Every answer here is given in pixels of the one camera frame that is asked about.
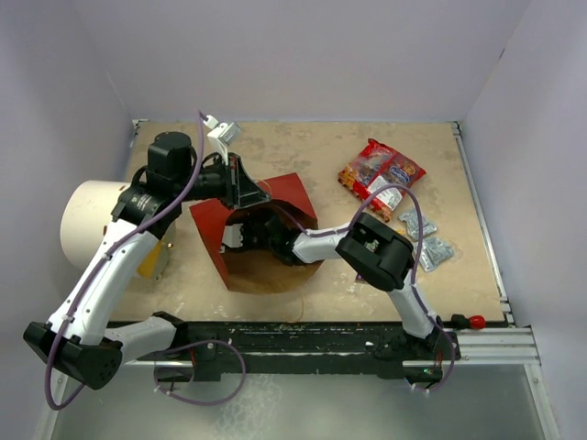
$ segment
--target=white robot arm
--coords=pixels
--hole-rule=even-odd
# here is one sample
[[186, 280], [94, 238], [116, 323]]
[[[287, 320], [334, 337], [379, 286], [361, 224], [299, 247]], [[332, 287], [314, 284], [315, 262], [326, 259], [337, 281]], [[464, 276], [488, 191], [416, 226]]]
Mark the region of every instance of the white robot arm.
[[[218, 124], [210, 116], [206, 123], [212, 128], [208, 136], [218, 149], [219, 159], [202, 168], [184, 200], [217, 198], [234, 209], [267, 203], [271, 196], [242, 169], [240, 157], [227, 153], [227, 145], [240, 130], [238, 126]], [[71, 294], [46, 323], [30, 323], [25, 331], [26, 342], [50, 366], [97, 390], [112, 379], [121, 364], [177, 342], [181, 324], [166, 313], [116, 329], [106, 326], [139, 264], [179, 216], [181, 205], [112, 254], [107, 251], [184, 191], [193, 156], [191, 139], [185, 134], [171, 132], [156, 137], [147, 167], [138, 171], [130, 187], [121, 193], [103, 243]], [[143, 172], [146, 181], [140, 180]], [[288, 229], [274, 211], [258, 209], [255, 213], [268, 215], [275, 229], [265, 231], [259, 225], [251, 228], [245, 223], [227, 226], [223, 240], [226, 248], [246, 248], [256, 235], [256, 246], [271, 244], [266, 248], [286, 264], [343, 258], [365, 281], [388, 293], [407, 334], [426, 338], [433, 331], [430, 317], [434, 320], [436, 314], [429, 307], [425, 312], [408, 281], [414, 264], [412, 244], [374, 217], [362, 214], [354, 225], [301, 232]], [[72, 311], [83, 286], [83, 296]]]

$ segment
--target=wooden table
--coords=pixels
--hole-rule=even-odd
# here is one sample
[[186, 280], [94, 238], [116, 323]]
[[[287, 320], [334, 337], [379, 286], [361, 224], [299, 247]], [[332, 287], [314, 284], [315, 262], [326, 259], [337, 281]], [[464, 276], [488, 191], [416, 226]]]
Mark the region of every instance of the wooden table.
[[[427, 175], [415, 194], [437, 235], [455, 248], [455, 257], [438, 269], [418, 274], [418, 284], [444, 319], [482, 314], [502, 321], [492, 267], [450, 124], [243, 123], [231, 149], [243, 158], [254, 179], [295, 171], [318, 216], [320, 227], [347, 222], [357, 199], [337, 182], [337, 173], [376, 138], [415, 160]], [[147, 147], [163, 131], [182, 131], [197, 142], [194, 123], [147, 122], [140, 126], [127, 178], [147, 162]], [[396, 209], [412, 207], [407, 198]], [[303, 286], [278, 294], [228, 291], [216, 272], [187, 206], [177, 220], [169, 265], [159, 281], [133, 280], [112, 319], [142, 320], [163, 310], [183, 320], [242, 321], [398, 321], [387, 295], [356, 283], [342, 260], [326, 261]], [[392, 227], [404, 224], [391, 223]]]

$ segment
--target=food package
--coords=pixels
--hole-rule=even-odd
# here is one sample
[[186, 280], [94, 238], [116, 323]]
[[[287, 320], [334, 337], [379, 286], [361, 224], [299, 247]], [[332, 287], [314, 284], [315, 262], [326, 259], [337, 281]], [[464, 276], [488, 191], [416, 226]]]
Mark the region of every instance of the food package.
[[[411, 187], [426, 172], [413, 160], [375, 139], [338, 174], [338, 181], [362, 201], [388, 183]], [[380, 192], [371, 202], [371, 208], [385, 222], [402, 201], [404, 192], [395, 188]]]
[[[410, 236], [413, 240], [418, 239], [418, 215], [415, 211], [415, 208], [409, 209], [404, 213], [401, 213], [398, 217], [402, 222], [405, 222], [405, 230], [407, 235]], [[429, 236], [430, 234], [437, 232], [437, 226], [428, 220], [424, 215], [422, 215], [422, 233], [424, 237]]]
[[422, 240], [422, 255], [420, 255], [420, 264], [425, 272], [431, 272], [436, 269], [440, 263], [452, 258], [455, 251], [446, 241], [437, 236], [429, 236]]

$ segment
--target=white cylinder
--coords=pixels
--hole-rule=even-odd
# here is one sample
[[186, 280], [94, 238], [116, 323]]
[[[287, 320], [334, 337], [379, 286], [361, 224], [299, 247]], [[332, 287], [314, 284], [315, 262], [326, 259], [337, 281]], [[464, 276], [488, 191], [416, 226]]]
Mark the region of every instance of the white cylinder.
[[129, 183], [86, 181], [77, 187], [61, 218], [61, 248], [65, 257], [84, 270], [100, 247], [112, 210]]

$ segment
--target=yellow object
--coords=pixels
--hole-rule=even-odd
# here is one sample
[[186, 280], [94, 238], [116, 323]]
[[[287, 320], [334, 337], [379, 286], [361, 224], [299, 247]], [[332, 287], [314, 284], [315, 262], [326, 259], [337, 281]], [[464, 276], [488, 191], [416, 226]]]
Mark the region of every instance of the yellow object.
[[153, 250], [142, 260], [140, 265], [138, 266], [137, 273], [143, 278], [153, 278], [155, 275], [155, 268], [157, 266], [157, 261], [159, 261], [159, 256], [161, 255], [161, 249], [163, 248], [163, 242], [159, 240], [159, 242], [155, 245]]

